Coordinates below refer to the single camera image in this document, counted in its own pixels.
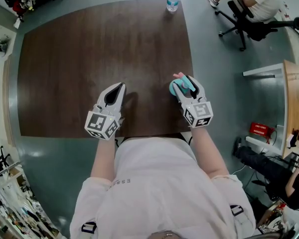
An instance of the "teal object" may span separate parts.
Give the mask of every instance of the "teal object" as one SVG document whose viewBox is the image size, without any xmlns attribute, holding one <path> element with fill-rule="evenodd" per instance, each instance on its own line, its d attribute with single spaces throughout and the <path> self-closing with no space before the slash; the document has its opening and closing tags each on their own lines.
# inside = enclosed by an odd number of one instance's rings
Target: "teal object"
<svg viewBox="0 0 299 239">
<path fill-rule="evenodd" d="M 173 96 L 176 96 L 176 93 L 174 91 L 174 88 L 173 88 L 173 83 L 176 83 L 177 85 L 180 86 L 180 89 L 182 90 L 182 92 L 184 94 L 186 94 L 190 89 L 192 91 L 195 91 L 195 87 L 193 86 L 193 84 L 190 82 L 190 80 L 186 77 L 186 76 L 183 76 L 181 77 L 180 79 L 175 79 L 173 80 L 170 85 L 169 85 L 169 92 L 173 95 Z"/>
</svg>

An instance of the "black strap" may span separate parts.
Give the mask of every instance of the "black strap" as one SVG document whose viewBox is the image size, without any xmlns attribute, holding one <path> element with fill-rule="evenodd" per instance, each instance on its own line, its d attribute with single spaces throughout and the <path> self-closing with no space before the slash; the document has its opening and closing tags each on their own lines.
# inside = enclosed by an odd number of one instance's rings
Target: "black strap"
<svg viewBox="0 0 299 239">
<path fill-rule="evenodd" d="M 96 223 L 94 221 L 87 222 L 83 224 L 81 231 L 85 233 L 94 234 L 95 229 L 97 228 Z"/>
<path fill-rule="evenodd" d="M 240 205 L 231 205 L 230 209 L 234 217 L 244 212 L 244 209 Z"/>
</svg>

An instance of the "teal toy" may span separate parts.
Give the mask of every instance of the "teal toy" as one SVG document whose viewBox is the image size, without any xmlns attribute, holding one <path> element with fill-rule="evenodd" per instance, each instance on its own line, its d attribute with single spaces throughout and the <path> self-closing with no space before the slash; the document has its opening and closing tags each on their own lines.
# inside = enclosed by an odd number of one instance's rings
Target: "teal toy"
<svg viewBox="0 0 299 239">
<path fill-rule="evenodd" d="M 173 83 L 179 85 L 180 89 L 184 94 L 186 94 L 189 90 L 196 90 L 193 84 L 190 82 L 190 80 L 183 73 L 174 74 L 174 77 L 176 77 L 177 79 L 173 80 L 169 85 L 169 91 L 172 95 L 176 96 L 176 93 L 173 88 Z"/>
</svg>

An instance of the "wooden desk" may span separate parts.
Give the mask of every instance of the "wooden desk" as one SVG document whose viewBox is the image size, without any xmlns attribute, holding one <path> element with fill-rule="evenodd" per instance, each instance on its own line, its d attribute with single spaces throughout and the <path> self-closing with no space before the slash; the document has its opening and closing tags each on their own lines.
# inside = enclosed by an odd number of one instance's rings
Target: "wooden desk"
<svg viewBox="0 0 299 239">
<path fill-rule="evenodd" d="M 247 77 L 260 73 L 271 73 L 276 78 L 282 77 L 283 79 L 285 93 L 283 142 L 280 147 L 275 147 L 249 136 L 246 137 L 246 141 L 272 151 L 273 153 L 279 154 L 285 158 L 293 151 L 293 149 L 286 148 L 286 139 L 288 135 L 293 132 L 293 129 L 299 129 L 299 66 L 285 60 L 282 64 L 246 71 L 243 75 Z"/>
<path fill-rule="evenodd" d="M 189 131 L 169 93 L 173 74 L 193 75 L 181 2 L 102 4 L 52 20 L 24 36 L 18 71 L 21 135 L 89 137 L 88 111 L 110 85 L 127 87 L 116 136 Z"/>
</svg>

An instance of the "black pants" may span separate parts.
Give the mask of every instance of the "black pants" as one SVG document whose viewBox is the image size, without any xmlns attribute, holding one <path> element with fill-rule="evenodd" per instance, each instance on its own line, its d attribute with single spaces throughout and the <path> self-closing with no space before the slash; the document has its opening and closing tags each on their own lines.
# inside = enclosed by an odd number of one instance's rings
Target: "black pants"
<svg viewBox="0 0 299 239">
<path fill-rule="evenodd" d="M 237 157 L 241 159 L 242 163 L 255 169 L 272 183 L 277 182 L 285 186 L 292 175 L 289 169 L 245 146 L 238 149 Z"/>
</svg>

